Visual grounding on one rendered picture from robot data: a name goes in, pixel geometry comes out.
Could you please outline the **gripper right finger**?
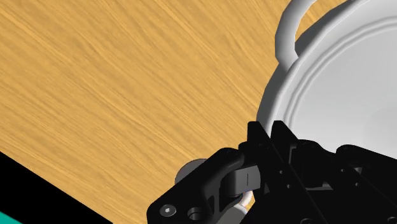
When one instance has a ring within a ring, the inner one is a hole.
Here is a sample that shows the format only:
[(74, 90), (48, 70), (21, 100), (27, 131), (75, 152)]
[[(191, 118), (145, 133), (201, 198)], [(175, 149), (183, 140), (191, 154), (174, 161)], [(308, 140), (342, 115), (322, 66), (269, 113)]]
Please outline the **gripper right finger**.
[(282, 121), (271, 140), (323, 218), (303, 224), (397, 224), (396, 160), (349, 144), (332, 153), (298, 139)]

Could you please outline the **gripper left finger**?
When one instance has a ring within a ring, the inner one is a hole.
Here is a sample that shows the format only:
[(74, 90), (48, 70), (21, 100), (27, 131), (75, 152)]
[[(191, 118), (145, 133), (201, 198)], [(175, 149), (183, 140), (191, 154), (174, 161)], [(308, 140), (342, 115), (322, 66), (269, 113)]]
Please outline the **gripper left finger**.
[(217, 224), (242, 198), (221, 189), (227, 174), (245, 163), (259, 170), (255, 203), (239, 224), (326, 224), (292, 166), (259, 122), (249, 122), (247, 141), (222, 148), (149, 206), (148, 224)]

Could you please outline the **white pot with loop handle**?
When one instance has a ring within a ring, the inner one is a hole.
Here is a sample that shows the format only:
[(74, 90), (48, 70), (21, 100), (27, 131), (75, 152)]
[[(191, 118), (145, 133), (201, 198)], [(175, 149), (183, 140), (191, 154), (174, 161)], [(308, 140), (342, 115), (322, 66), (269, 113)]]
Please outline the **white pot with loop handle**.
[(397, 158), (397, 0), (345, 0), (297, 36), (316, 1), (283, 11), (256, 119), (329, 151), (352, 144)]

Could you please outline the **grey round object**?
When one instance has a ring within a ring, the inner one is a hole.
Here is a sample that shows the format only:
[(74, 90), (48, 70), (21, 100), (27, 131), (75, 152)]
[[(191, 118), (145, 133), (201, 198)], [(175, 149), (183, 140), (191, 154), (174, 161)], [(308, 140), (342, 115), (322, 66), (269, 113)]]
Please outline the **grey round object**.
[(206, 158), (198, 158), (195, 160), (191, 160), (188, 163), (186, 163), (180, 170), (178, 170), (174, 184), (176, 185), (178, 182), (180, 182), (183, 178), (185, 178), (189, 173), (194, 171), (198, 166), (203, 164), (206, 161)]

